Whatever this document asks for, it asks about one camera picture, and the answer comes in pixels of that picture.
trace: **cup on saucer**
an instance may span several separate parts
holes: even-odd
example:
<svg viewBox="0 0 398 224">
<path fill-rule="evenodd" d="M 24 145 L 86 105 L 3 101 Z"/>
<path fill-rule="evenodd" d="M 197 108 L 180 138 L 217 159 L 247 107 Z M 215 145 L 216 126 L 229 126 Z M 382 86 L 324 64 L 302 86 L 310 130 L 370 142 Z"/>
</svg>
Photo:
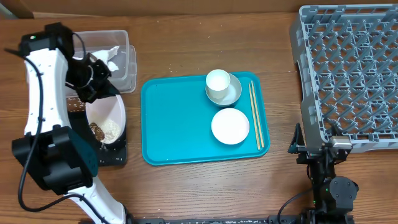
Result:
<svg viewBox="0 0 398 224">
<path fill-rule="evenodd" d="M 207 97 L 218 106 L 232 105 L 239 99 L 241 93 L 241 82 L 224 70 L 213 70 L 206 77 Z"/>
</svg>

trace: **dish rack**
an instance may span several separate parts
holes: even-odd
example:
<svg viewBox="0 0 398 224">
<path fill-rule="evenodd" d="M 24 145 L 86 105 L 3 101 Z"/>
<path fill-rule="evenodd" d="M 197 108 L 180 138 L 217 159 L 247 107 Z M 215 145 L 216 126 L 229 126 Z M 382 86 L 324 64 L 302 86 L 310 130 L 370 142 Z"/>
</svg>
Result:
<svg viewBox="0 0 398 224">
<path fill-rule="evenodd" d="M 307 146 L 398 149 L 398 4 L 302 6 L 290 27 Z"/>
</svg>

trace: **teal tray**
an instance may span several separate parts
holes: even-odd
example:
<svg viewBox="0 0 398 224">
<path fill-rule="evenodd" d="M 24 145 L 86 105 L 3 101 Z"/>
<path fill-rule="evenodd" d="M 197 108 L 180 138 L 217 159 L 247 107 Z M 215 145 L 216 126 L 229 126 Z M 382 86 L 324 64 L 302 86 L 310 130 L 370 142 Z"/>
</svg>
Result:
<svg viewBox="0 0 398 224">
<path fill-rule="evenodd" d="M 251 72 L 235 72 L 242 95 L 229 107 L 250 122 L 247 138 L 237 145 L 219 142 L 211 120 L 221 109 L 206 96 L 206 75 L 149 80 L 141 90 L 142 155 L 153 166 L 223 161 L 263 156 L 271 144 L 260 80 Z M 257 149 L 248 83 L 254 82 L 264 148 Z"/>
</svg>

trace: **white saucer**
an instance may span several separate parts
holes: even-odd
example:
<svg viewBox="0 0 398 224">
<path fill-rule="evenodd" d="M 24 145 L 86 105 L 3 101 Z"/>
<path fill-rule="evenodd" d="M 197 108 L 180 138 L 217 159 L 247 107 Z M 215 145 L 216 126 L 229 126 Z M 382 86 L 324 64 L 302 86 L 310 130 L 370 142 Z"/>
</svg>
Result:
<svg viewBox="0 0 398 224">
<path fill-rule="evenodd" d="M 228 92 L 227 92 L 226 96 L 224 96 L 224 97 L 222 97 L 220 99 L 213 98 L 209 94 L 209 90 L 208 90 L 208 88 L 206 86 L 207 97 L 213 103 L 217 104 L 218 106 L 229 106 L 229 105 L 235 103 L 239 99 L 239 97 L 241 96 L 241 93 L 242 93 L 241 82 L 234 75 L 229 74 L 229 76 L 231 77 L 231 82 L 230 82 L 230 84 L 228 86 Z"/>
<path fill-rule="evenodd" d="M 249 120 L 240 110 L 234 108 L 222 109 L 214 115 L 211 121 L 211 131 L 224 144 L 238 144 L 249 134 Z"/>
</svg>

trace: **black mount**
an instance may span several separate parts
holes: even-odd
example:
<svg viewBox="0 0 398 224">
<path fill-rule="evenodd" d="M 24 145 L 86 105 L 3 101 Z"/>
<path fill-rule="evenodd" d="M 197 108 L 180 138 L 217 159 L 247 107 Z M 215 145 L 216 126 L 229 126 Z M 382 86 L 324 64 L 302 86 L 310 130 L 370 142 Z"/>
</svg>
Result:
<svg viewBox="0 0 398 224">
<path fill-rule="evenodd" d="M 346 177 L 338 177 L 335 165 L 347 159 L 352 144 L 336 126 L 332 127 L 330 141 L 321 148 L 304 145 L 300 124 L 297 123 L 288 152 L 298 154 L 297 164 L 307 165 L 307 175 L 313 186 L 315 208 L 308 208 L 301 214 L 302 223 L 354 223 L 348 212 L 354 209 L 358 185 Z"/>
</svg>

